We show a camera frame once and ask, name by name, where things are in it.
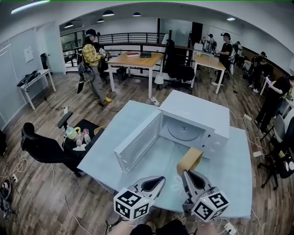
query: person in black shirt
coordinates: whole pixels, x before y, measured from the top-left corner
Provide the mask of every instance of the person in black shirt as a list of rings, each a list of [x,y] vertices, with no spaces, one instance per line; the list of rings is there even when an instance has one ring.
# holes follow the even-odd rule
[[[266,62],[263,61],[264,57],[266,57],[265,52],[261,52],[260,55],[254,56],[251,60],[251,68],[253,69],[253,72],[251,76],[249,77],[248,86],[250,88],[254,88],[253,91],[255,93],[258,93],[258,88],[260,87],[259,79],[261,75],[262,66],[266,64]]]
[[[230,41],[231,36],[228,33],[224,33],[224,34],[222,34],[222,36],[224,37],[225,43],[223,44],[222,49],[219,52],[219,54],[220,54],[220,62],[223,64],[223,66],[226,68],[226,70],[230,70],[230,66],[231,66],[232,62],[229,59],[230,59],[230,55],[231,55],[231,53],[233,51],[233,46],[232,46],[232,43]],[[220,78],[221,78],[221,70],[218,71],[216,81],[212,82],[211,84],[214,85],[214,86],[217,86],[218,83],[219,83]]]
[[[277,108],[280,98],[286,94],[290,88],[294,87],[294,76],[289,78],[280,77],[277,81],[272,82],[269,86],[266,100],[255,119],[256,124],[261,124],[260,131],[266,133],[267,125],[271,121],[271,117]]]

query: white shoe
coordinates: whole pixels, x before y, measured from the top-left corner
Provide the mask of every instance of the white shoe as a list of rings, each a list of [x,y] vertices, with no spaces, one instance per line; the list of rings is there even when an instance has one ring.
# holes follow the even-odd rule
[[[216,83],[216,82],[212,82],[211,85],[217,86],[218,83]]]

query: hat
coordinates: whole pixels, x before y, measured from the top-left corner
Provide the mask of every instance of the hat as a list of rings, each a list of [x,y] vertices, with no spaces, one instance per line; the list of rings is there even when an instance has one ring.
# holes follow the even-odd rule
[[[228,36],[229,37],[229,39],[231,39],[231,36],[230,36],[230,34],[228,34],[228,33],[223,33],[223,34],[220,34],[221,36]]]
[[[86,31],[86,37],[90,37],[90,36],[97,36],[96,31],[93,29],[88,29]]]

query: cardboard box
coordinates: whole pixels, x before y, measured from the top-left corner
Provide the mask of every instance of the cardboard box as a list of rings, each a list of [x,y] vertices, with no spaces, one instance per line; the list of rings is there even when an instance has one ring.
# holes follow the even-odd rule
[[[194,170],[196,166],[200,163],[203,152],[196,148],[190,148],[184,157],[176,166],[177,173],[182,176],[184,170]]]

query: yellow plaid shirt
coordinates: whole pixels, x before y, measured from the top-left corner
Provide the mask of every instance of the yellow plaid shirt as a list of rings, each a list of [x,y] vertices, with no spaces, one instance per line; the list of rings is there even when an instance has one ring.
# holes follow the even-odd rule
[[[86,44],[83,48],[83,57],[86,63],[90,66],[99,66],[101,55],[96,52],[96,49],[91,44]]]

